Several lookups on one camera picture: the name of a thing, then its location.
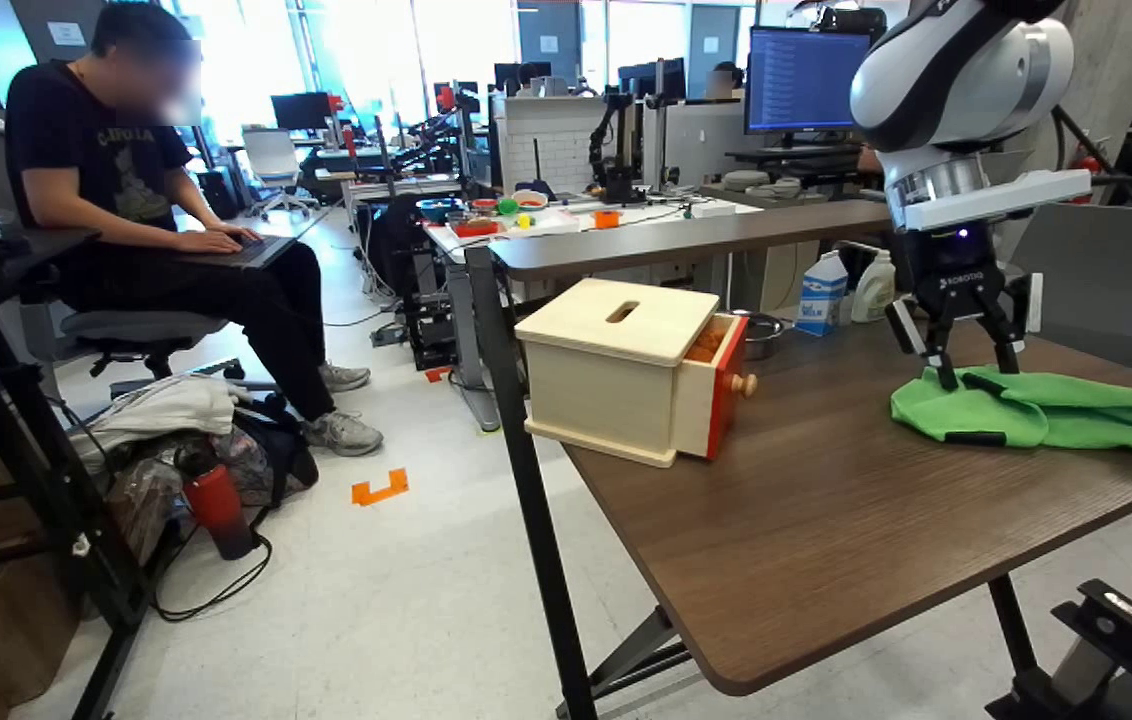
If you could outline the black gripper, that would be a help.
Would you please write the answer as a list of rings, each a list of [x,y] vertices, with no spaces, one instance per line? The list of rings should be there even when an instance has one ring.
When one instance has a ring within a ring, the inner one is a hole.
[[[992,227],[986,221],[939,234],[903,234],[894,243],[894,259],[896,289],[926,310],[926,360],[936,368],[944,391],[962,389],[948,355],[948,334],[962,318],[986,313],[981,330],[992,337],[998,368],[1019,373],[1012,337],[1028,334],[1034,280],[1006,275]]]

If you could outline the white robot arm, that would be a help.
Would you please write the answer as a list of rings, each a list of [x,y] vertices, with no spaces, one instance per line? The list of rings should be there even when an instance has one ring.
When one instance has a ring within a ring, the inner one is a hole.
[[[890,321],[944,391],[957,321],[976,321],[1006,373],[1042,330],[1046,280],[1006,274],[992,223],[1094,191],[1084,170],[1023,172],[992,185],[986,152],[1046,121],[1073,82],[1062,0],[930,0],[885,33],[854,75],[854,121],[885,170],[900,300]]]

